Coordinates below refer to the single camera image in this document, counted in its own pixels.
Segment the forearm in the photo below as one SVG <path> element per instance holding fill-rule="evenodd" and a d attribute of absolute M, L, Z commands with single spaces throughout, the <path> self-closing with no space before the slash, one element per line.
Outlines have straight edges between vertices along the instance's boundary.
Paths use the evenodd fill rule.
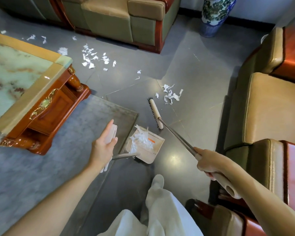
<path fill-rule="evenodd" d="M 295 211 L 239 165 L 228 158 L 225 161 L 221 172 L 245 200 L 265 233 L 269 236 L 295 235 Z"/>
<path fill-rule="evenodd" d="M 100 169 L 85 168 L 26 213 L 3 236 L 58 236 Z"/>

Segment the white pants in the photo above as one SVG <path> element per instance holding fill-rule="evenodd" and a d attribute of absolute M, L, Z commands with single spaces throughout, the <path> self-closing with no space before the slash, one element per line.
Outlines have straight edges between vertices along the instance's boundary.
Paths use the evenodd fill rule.
<path fill-rule="evenodd" d="M 190 214 L 173 194 L 153 184 L 145 200 L 148 226 L 139 222 L 130 210 L 123 210 L 109 229 L 98 236 L 203 236 Z"/>

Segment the person's right arm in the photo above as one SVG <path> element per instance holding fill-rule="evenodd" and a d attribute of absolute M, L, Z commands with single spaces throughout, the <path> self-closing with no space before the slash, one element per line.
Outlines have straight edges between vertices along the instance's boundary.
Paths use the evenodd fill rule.
<path fill-rule="evenodd" d="M 245 200 L 268 236 L 295 235 L 295 211 L 252 178 L 242 167 L 217 152 L 194 148 L 202 158 L 198 169 L 220 172 Z"/>

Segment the green marble surface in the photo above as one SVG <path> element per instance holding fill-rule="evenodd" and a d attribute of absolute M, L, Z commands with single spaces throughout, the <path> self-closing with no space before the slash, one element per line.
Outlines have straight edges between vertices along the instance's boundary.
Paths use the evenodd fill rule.
<path fill-rule="evenodd" d="M 56 63 L 67 68 L 72 59 L 61 56 Z M 0 44 L 0 117 L 52 64 L 46 59 Z"/>

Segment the person's left arm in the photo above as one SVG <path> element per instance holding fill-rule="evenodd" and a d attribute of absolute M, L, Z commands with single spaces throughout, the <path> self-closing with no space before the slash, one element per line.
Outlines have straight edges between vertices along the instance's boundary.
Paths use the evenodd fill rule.
<path fill-rule="evenodd" d="M 113 122 L 111 120 L 101 136 L 92 143 L 87 166 L 27 212 L 3 236 L 58 236 L 61 234 L 83 194 L 113 155 L 118 139 L 114 138 L 111 143 L 105 144 L 105 137 Z"/>

